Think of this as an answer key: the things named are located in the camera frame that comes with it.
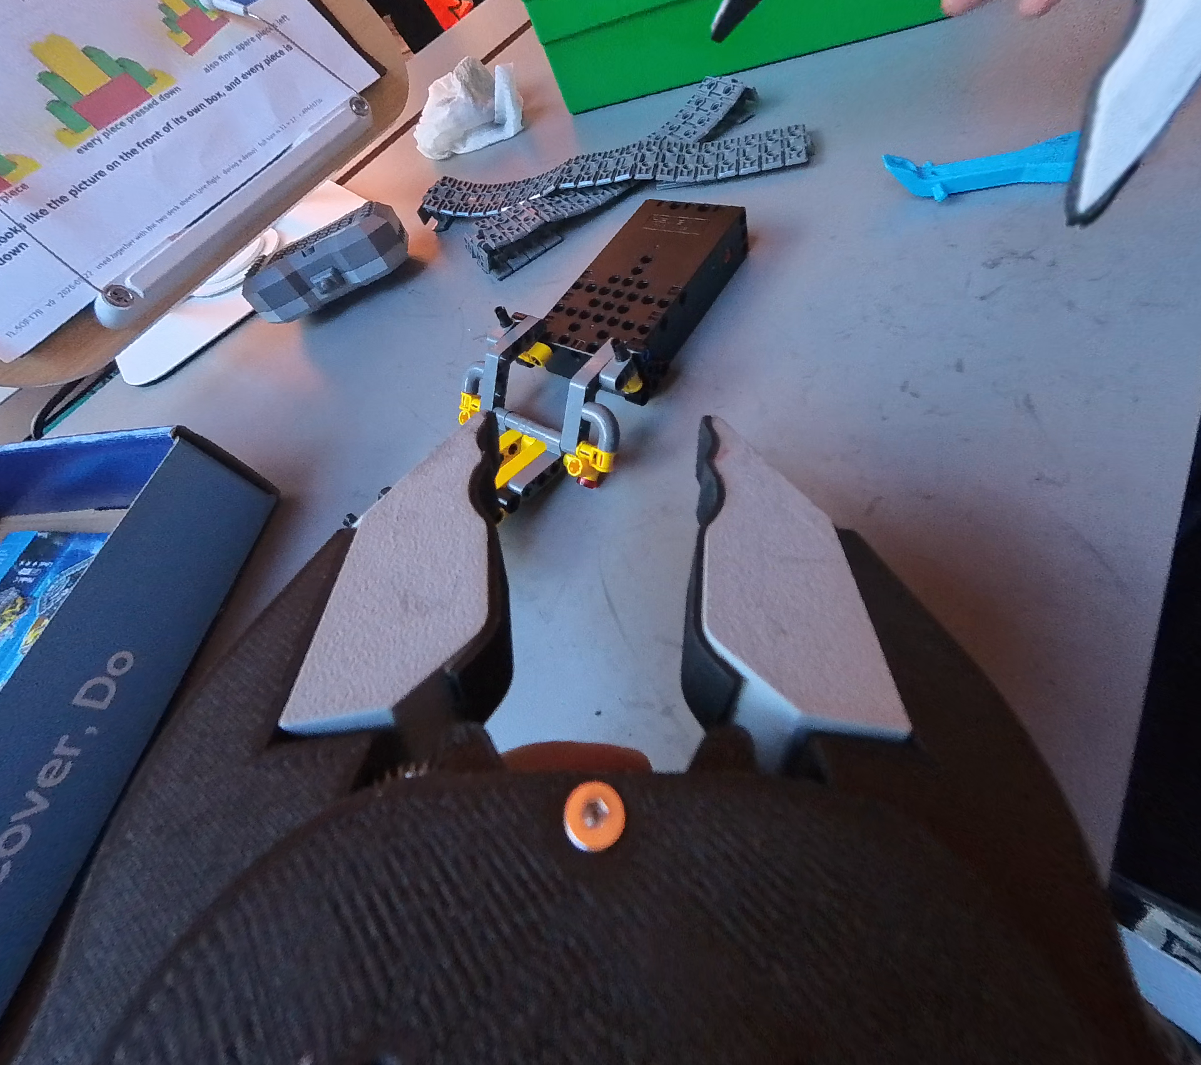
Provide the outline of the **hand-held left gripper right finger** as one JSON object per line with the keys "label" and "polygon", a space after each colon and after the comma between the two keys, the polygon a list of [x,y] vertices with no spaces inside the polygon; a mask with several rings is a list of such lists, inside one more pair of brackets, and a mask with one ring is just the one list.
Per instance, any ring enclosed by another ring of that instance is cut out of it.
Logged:
{"label": "hand-held left gripper right finger", "polygon": [[683,694],[704,728],[746,728],[759,774],[810,733],[910,742],[830,515],[716,415],[697,431]]}

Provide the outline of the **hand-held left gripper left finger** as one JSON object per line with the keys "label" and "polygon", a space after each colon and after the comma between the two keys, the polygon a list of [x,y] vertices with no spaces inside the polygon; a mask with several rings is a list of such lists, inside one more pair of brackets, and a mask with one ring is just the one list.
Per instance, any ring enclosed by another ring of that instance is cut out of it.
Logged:
{"label": "hand-held left gripper left finger", "polygon": [[495,415],[473,415],[368,510],[281,709],[282,733],[489,720],[513,683],[495,467]]}

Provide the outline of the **blue plastic brick separator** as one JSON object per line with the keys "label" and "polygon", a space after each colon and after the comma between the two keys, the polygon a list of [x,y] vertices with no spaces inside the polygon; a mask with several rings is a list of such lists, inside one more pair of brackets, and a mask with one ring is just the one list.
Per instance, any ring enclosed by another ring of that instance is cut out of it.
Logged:
{"label": "blue plastic brick separator", "polygon": [[990,157],[961,160],[910,160],[881,152],[881,165],[901,181],[912,197],[947,199],[954,194],[979,194],[999,186],[1062,186],[1074,174],[1079,131]]}

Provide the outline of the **black perforated battery box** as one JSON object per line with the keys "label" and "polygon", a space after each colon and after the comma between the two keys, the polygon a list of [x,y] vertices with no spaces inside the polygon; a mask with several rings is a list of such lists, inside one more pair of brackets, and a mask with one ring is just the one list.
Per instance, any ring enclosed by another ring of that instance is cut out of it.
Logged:
{"label": "black perforated battery box", "polygon": [[746,257],[746,206],[641,199],[546,312],[546,371],[571,379],[603,344],[622,340],[641,374],[625,402],[650,402]]}

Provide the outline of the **grey desk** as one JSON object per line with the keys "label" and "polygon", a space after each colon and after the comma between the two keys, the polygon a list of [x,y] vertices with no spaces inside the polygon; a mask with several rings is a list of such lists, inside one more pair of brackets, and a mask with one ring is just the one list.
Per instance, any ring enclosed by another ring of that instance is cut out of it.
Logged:
{"label": "grey desk", "polygon": [[[1196,432],[1196,103],[1092,226],[1058,186],[910,197],[881,152],[986,157],[1079,124],[1130,0],[1062,0],[750,70],[750,131],[804,122],[804,170],[704,186],[746,206],[750,258],[650,404],[622,404],[603,489],[553,485],[506,525],[515,683],[489,720],[525,742],[622,742],[678,767],[697,421],[864,532],[990,671],[1111,867]],[[525,131],[435,160],[412,124],[465,55],[515,68]],[[485,0],[411,60],[402,135],[345,181],[390,199],[412,264],[311,323],[247,319],[155,387],[109,379],[54,432],[191,424],[281,485],[201,662],[454,424],[494,312],[546,312],[630,197],[494,279],[412,208],[441,176],[513,181],[662,124],[684,90],[566,112],[519,0]]]}

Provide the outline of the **navy cardboard box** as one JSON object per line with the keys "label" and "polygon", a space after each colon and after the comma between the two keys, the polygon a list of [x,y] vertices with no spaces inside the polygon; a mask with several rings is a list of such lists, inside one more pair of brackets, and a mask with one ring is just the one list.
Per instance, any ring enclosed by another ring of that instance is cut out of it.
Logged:
{"label": "navy cardboard box", "polygon": [[4,1004],[277,502],[184,424],[4,446],[4,515],[126,510],[0,698]]}

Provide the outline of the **white stand base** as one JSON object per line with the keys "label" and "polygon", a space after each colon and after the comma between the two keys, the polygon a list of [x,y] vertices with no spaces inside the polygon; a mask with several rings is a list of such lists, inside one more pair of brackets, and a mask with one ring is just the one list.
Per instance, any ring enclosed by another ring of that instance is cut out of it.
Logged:
{"label": "white stand base", "polygon": [[243,298],[243,276],[252,258],[272,257],[277,247],[353,212],[357,206],[362,197],[334,181],[315,186],[294,208],[247,239],[230,264],[219,264],[116,357],[121,383],[149,387],[201,353],[236,323],[252,319],[255,308]]}

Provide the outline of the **grey brick motor block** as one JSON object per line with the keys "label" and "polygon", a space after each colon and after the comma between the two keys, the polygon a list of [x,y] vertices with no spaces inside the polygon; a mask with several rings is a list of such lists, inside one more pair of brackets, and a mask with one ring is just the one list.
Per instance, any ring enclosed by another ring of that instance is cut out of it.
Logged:
{"label": "grey brick motor block", "polygon": [[239,293],[267,323],[293,323],[398,272],[407,257],[411,236],[398,212],[368,199],[288,247],[259,257]]}

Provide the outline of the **white crumpled tissue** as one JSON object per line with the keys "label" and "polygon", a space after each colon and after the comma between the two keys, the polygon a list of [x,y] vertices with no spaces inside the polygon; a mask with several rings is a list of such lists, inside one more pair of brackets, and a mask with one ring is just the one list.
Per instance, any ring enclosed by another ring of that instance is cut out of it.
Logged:
{"label": "white crumpled tissue", "polygon": [[525,98],[515,85],[515,68],[495,64],[489,70],[482,60],[465,55],[448,76],[429,84],[412,143],[426,157],[444,160],[454,152],[508,143],[519,131]]}

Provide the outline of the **blue printed booklet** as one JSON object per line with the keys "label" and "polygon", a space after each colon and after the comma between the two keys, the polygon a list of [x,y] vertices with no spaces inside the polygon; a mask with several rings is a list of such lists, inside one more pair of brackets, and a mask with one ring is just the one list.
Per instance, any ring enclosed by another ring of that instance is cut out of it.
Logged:
{"label": "blue printed booklet", "polygon": [[126,510],[0,515],[0,683],[46,632]]}

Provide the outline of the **clear badge holder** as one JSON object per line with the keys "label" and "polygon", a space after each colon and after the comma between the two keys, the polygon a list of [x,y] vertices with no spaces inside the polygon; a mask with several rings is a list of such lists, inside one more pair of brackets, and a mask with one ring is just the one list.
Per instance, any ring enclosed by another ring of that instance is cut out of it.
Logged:
{"label": "clear badge holder", "polygon": [[1111,875],[1115,917],[1143,996],[1201,1035],[1201,924],[1196,909],[1168,905],[1161,895]]}

